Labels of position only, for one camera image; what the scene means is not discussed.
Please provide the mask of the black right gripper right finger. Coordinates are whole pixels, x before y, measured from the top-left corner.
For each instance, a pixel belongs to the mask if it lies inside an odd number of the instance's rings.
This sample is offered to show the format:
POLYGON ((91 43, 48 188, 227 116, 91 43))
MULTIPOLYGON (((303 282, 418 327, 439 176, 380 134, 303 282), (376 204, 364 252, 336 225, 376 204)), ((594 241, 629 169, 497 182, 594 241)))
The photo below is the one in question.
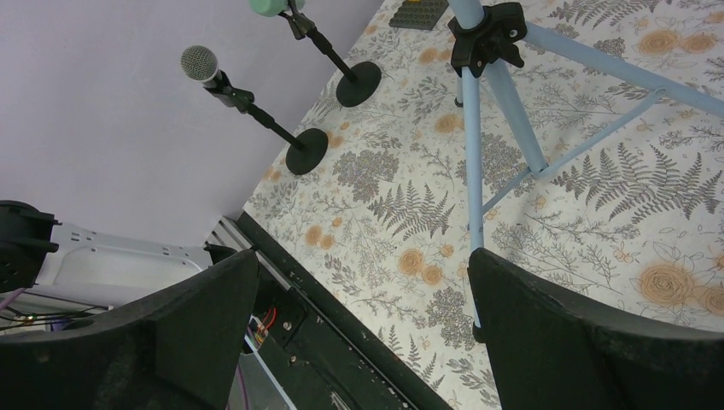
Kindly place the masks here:
POLYGON ((487 249, 469 278, 503 408, 722 408, 720 332, 608 306, 487 249))

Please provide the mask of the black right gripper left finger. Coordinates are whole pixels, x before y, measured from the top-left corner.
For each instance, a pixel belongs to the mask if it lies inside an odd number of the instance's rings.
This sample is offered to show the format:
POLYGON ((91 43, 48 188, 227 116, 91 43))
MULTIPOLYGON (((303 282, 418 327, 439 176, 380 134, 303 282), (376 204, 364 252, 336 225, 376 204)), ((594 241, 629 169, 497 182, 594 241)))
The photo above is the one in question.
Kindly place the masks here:
POLYGON ((225 408, 259 270, 240 251, 62 331, 2 337, 2 408, 225 408))

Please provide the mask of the light blue music stand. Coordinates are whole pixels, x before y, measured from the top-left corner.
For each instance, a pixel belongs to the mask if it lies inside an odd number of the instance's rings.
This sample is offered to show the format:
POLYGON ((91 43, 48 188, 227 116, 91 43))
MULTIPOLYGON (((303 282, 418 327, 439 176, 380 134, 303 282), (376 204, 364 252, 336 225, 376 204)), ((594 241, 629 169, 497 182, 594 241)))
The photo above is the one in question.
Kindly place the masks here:
POLYGON ((451 6, 472 247, 722 331, 722 2, 451 6))

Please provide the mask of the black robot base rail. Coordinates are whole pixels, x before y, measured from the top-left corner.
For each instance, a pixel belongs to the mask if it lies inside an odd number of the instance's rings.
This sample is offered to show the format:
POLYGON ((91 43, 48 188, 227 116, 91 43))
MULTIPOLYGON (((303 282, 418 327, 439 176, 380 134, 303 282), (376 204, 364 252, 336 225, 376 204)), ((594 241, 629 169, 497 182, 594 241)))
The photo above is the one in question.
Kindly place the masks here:
POLYGON ((368 329, 254 219, 221 218, 207 238, 216 255, 253 250, 260 262, 254 305, 264 337, 247 336, 253 357, 279 397, 269 409, 446 409, 436 354, 399 325, 368 329))

